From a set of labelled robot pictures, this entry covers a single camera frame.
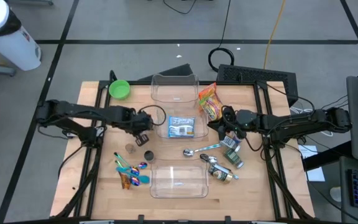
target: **candy bag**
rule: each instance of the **candy bag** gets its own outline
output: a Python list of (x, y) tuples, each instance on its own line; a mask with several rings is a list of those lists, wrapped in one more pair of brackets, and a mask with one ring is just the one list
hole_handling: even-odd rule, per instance
[(200, 106), (211, 121), (222, 117), (222, 103), (216, 94), (216, 83), (210, 84), (198, 94)]

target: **wooden tabletop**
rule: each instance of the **wooden tabletop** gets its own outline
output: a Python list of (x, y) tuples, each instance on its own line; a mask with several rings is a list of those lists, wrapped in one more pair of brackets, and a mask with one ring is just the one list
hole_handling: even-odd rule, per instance
[[(284, 91), (282, 82), (269, 82), (275, 88)], [(93, 106), (98, 82), (83, 82), (78, 104)], [(274, 115), (284, 116), (290, 114), (285, 95), (269, 88), (270, 101)], [(256, 111), (255, 97), (252, 86), (219, 86), (217, 88), (224, 105), (231, 105), (235, 110), (246, 109)], [(261, 102), (265, 102), (263, 92), (260, 90)], [(155, 104), (150, 97), (150, 86), (132, 85), (131, 95), (124, 101), (111, 100), (110, 105), (122, 105), (140, 109), (147, 105)], [(146, 109), (154, 114), (152, 108)], [(75, 119), (84, 126), (89, 126), (91, 121)], [(272, 199), (266, 163), (260, 158), (260, 152), (253, 152), (244, 141), (241, 143), (239, 156), (244, 161), (244, 166), (236, 169), (223, 157), (223, 148), (207, 151), (210, 156), (216, 156), (219, 163), (227, 167), (239, 176), (239, 180), (232, 180), (228, 184), (209, 176), (208, 195), (205, 198), (153, 198), (150, 195), (150, 185), (142, 184), (138, 187), (131, 186), (130, 190), (121, 188), (119, 174), (115, 171), (114, 152), (118, 152), (130, 164), (144, 162), (145, 150), (152, 150), (157, 159), (184, 160), (183, 150), (186, 148), (197, 149), (218, 143), (218, 134), (209, 129), (207, 136), (197, 141), (167, 141), (159, 138), (155, 132), (148, 133), (150, 141), (142, 147), (137, 147), (134, 137), (124, 131), (108, 127), (105, 132), (101, 164), (99, 168), (98, 183), (94, 198), (92, 219), (136, 220), (138, 215), (145, 215), (146, 220), (223, 220), (230, 215), (232, 220), (274, 220)], [(254, 147), (262, 142), (259, 134), (247, 133)], [(136, 152), (129, 154), (125, 145), (132, 143)], [(292, 139), (289, 145), (298, 147)], [(79, 140), (68, 141), (65, 157), (70, 155), (80, 145)], [(303, 172), (300, 154), (296, 150), (286, 147), (281, 149), (282, 161), (287, 177), (287, 185), (290, 192), (307, 213), (314, 216), (305, 173)], [(60, 174), (55, 198), (51, 209), (51, 215), (56, 215), (71, 199), (78, 188), (85, 150), (79, 152), (69, 160)], [(150, 175), (150, 166), (141, 170), (141, 175)], [(280, 211), (285, 217), (285, 208), (280, 189), (277, 187)], [(85, 214), (88, 192), (84, 194), (81, 214)]]

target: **green cup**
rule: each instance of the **green cup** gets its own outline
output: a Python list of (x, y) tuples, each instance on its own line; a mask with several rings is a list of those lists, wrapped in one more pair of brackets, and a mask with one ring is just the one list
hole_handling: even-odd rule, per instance
[(110, 95), (117, 100), (124, 100), (129, 96), (131, 87), (125, 80), (116, 80), (109, 86)]

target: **clear plastic bin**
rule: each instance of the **clear plastic bin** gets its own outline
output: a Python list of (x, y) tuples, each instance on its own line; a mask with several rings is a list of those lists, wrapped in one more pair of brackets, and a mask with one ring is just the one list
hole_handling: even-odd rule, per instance
[(156, 159), (151, 171), (152, 197), (203, 198), (208, 195), (207, 163), (201, 159)]
[[(196, 75), (175, 77), (156, 74), (152, 79), (151, 97), (167, 114), (167, 121), (155, 128), (161, 138), (169, 138), (168, 120), (170, 116), (195, 118), (193, 139), (202, 138), (208, 134), (207, 116), (204, 111), (200, 110), (198, 104), (198, 77)], [(163, 112), (157, 110), (156, 123), (161, 123), (163, 119)]]

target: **table leg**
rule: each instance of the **table leg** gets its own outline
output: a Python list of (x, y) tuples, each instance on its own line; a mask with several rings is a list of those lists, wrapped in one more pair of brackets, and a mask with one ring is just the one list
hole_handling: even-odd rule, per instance
[(303, 168), (305, 171), (319, 168), (321, 166), (338, 161), (341, 156), (353, 157), (351, 141), (345, 142), (334, 148), (328, 149), (327, 151), (320, 152), (317, 155), (304, 159)]

